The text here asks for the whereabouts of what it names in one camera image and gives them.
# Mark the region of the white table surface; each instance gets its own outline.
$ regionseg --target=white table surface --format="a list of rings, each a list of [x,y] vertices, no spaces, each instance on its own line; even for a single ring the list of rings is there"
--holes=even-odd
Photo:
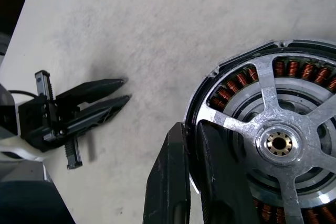
[[[335,17],[336,0],[26,0],[0,82],[36,92],[45,69],[60,94],[128,77],[129,103],[80,139],[84,166],[68,171],[63,148],[46,166],[76,223],[141,223],[148,174],[205,75],[265,40],[336,41]]]

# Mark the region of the copper coil winding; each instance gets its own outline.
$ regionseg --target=copper coil winding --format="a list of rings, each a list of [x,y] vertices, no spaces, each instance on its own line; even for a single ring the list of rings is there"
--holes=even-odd
[[[299,69],[300,63],[298,61],[289,61],[288,62],[288,76],[295,77]]]
[[[322,207],[320,210],[330,224],[336,224],[335,216],[330,212],[327,207]]]
[[[283,208],[277,208],[277,224],[285,224],[285,214]]]
[[[283,76],[285,74],[285,62],[284,61],[276,61],[275,62],[275,75],[276,77]]]
[[[224,110],[225,103],[222,102],[219,98],[217,97],[212,97],[209,101],[210,106],[215,107],[216,109]]]
[[[328,88],[331,89],[332,91],[335,91],[336,89],[336,76],[331,79]]]
[[[237,79],[240,82],[241,85],[245,86],[248,84],[246,76],[244,73],[237,74]]]
[[[222,87],[219,87],[217,94],[226,101],[228,101],[232,97],[230,92]]]
[[[255,67],[251,67],[251,68],[247,69],[247,72],[248,72],[248,74],[250,75],[252,81],[257,81],[257,80],[259,80],[259,79],[258,79],[257,70],[256,70]]]
[[[304,65],[303,69],[302,69],[302,78],[305,80],[308,80],[311,73],[313,73],[314,71],[314,65],[312,63],[307,63]]]
[[[258,208],[258,206],[259,206],[259,200],[257,200],[257,199],[253,199],[253,204],[254,204],[254,206],[255,206],[256,208]]]
[[[307,220],[309,224],[320,224],[317,214],[314,213],[313,209],[309,209],[306,211],[307,214]]]
[[[261,216],[264,219],[265,222],[269,222],[269,219],[271,218],[271,214],[272,214],[272,207],[264,204],[263,210],[261,212]]]
[[[320,68],[316,74],[314,82],[322,84],[324,80],[329,76],[330,70],[328,68]]]
[[[228,81],[226,83],[226,86],[228,89],[230,89],[232,92],[236,93],[239,90],[239,87],[234,81]]]

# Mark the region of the black cable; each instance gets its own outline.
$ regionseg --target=black cable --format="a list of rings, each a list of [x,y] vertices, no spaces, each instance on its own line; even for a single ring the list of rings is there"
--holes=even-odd
[[[25,94],[25,95],[28,95],[30,97],[33,97],[33,98],[37,98],[37,95],[33,94],[33,93],[29,93],[27,91],[21,91],[21,90],[9,90],[9,93],[11,94]]]

